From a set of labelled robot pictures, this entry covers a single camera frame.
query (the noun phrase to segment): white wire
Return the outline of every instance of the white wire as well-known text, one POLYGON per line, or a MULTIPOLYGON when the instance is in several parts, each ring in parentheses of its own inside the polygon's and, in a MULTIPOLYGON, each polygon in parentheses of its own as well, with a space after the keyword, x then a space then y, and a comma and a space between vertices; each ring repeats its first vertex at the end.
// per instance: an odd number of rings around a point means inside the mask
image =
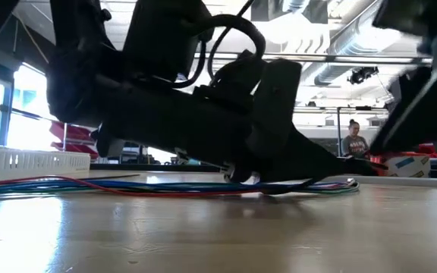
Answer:
POLYGON ((387 96, 389 96, 389 98, 393 98, 394 96, 393 96, 393 95, 388 91, 387 88, 385 88, 385 85, 384 85, 384 83, 382 82, 382 80, 380 79, 379 74, 377 74, 377 79, 379 79, 379 83, 380 83, 380 85, 382 86, 382 88, 383 88, 385 94, 386 94, 387 96))
POLYGON ((21 16, 17 11, 14 11, 14 15, 16 16, 16 18, 20 21, 21 25, 23 26, 24 31, 28 34, 28 36, 31 39, 31 42, 33 42, 33 44, 35 45, 36 49, 38 49, 38 52, 41 54, 43 60, 45 60, 45 62, 48 64, 49 60, 47 59, 47 57, 45 56, 45 53, 43 53, 42 49, 39 47, 38 43, 35 41, 35 39, 33 38, 33 35, 31 35, 31 32, 28 30, 27 26, 24 24, 23 20, 21 20, 21 16))

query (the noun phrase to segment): hair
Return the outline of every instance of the hair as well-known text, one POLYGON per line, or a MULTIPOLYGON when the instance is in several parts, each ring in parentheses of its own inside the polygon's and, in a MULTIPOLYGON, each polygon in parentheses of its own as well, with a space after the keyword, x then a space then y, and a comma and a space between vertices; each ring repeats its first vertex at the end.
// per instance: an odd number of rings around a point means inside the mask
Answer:
POLYGON ((352 128, 352 126, 354 126, 354 125, 360 126, 360 124, 358 124, 358 122, 356 122, 354 119, 350 119, 350 125, 348 125, 348 128, 352 128))

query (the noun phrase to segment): black plastic housing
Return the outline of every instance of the black plastic housing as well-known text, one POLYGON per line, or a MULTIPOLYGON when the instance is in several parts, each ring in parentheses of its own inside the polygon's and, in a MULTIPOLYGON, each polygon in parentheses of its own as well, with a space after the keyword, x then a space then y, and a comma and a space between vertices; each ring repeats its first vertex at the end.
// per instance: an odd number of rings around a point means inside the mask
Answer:
POLYGON ((133 65, 127 69, 170 81, 186 79, 199 38, 204 39, 190 36, 187 26, 210 17, 200 0, 139 0, 123 48, 133 65))

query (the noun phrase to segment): black robotic device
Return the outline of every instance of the black robotic device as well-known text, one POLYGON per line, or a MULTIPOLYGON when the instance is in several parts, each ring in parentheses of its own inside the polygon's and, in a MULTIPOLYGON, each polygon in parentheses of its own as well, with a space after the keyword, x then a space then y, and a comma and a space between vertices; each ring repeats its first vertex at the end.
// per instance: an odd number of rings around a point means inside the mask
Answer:
MULTIPOLYGON (((266 42, 251 22, 211 16, 200 0, 139 0, 124 48, 117 51, 105 34, 110 13, 99 1, 50 3, 57 47, 46 71, 51 113, 63 122, 98 127, 102 157, 120 153, 128 140, 219 166, 232 182, 257 173, 262 182, 311 178, 306 187, 336 174, 376 175, 369 162, 337 158, 294 128, 302 67, 284 59, 263 61, 266 42), (215 27, 247 34, 256 51, 244 51, 193 94, 176 90, 198 78, 215 27), (189 77, 199 44, 196 73, 189 77)), ((423 36, 422 50, 434 58, 429 82, 401 91, 407 95, 372 145, 379 154, 437 137, 437 123, 426 125, 423 113, 437 106, 437 5, 384 1, 375 24, 423 36), (417 119, 428 131, 413 127, 417 119)))

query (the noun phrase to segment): red wire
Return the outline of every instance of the red wire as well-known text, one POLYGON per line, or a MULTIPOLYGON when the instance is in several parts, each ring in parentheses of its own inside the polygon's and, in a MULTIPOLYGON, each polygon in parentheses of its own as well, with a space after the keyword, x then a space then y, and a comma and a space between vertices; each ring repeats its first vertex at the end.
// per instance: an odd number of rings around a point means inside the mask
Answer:
POLYGON ((83 184, 88 187, 91 187, 96 190, 102 190, 108 193, 114 193, 124 196, 138 196, 138 197, 201 197, 201 196, 218 196, 218 195, 237 195, 237 194, 243 194, 243 193, 256 193, 257 190, 242 190, 242 191, 234 191, 234 192, 212 192, 212 193, 129 193, 122 190, 113 190, 106 187, 101 187, 99 185, 92 184, 90 182, 74 179, 70 177, 63 177, 58 175, 47 175, 47 176, 40 176, 40 177, 28 177, 28 178, 20 178, 20 179, 10 179, 10 180, 1 180, 0 185, 7 185, 7 184, 13 184, 17 182, 23 182, 23 181, 29 181, 29 180, 37 180, 37 179, 43 179, 43 178, 60 178, 62 180, 68 180, 75 182, 77 184, 83 184))

